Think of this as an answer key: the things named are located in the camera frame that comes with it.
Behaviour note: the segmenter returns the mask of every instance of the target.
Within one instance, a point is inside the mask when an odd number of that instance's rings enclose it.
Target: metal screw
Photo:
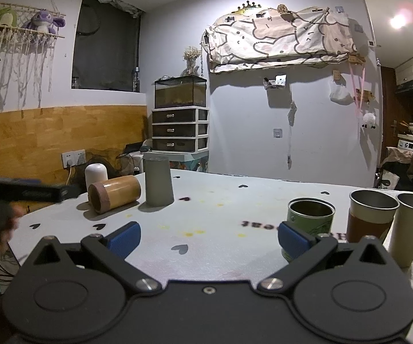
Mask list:
[[[152,291],[157,290],[159,287],[159,282],[152,278],[143,278],[136,282],[135,286],[141,291]]]
[[[207,295],[213,295],[216,292],[216,289],[214,287],[205,287],[203,292]]]
[[[283,287],[283,281],[278,278],[267,278],[261,282],[261,287],[266,290],[278,290]]]

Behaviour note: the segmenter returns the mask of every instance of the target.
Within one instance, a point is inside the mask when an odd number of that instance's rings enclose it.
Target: hand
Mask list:
[[[12,205],[14,217],[8,220],[5,230],[0,234],[0,254],[4,254],[8,249],[8,241],[11,240],[14,230],[19,227],[19,218],[25,214],[22,207],[18,205]]]

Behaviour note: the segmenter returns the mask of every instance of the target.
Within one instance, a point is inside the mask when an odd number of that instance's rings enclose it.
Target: white plush toy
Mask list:
[[[375,115],[372,112],[368,112],[366,114],[364,114],[363,118],[362,118],[362,122],[364,123],[362,126],[364,128],[367,128],[367,126],[369,126],[369,128],[375,129]]]

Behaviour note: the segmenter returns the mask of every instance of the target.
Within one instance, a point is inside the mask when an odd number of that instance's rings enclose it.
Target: green plush toy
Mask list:
[[[0,25],[17,27],[17,14],[10,7],[0,9]]]

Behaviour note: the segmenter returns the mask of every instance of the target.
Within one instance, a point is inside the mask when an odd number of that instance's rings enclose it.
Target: green tin can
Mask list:
[[[335,207],[324,200],[296,198],[288,203],[287,221],[304,232],[316,236],[331,232],[334,214]],[[286,260],[292,261],[286,252],[283,256]]]

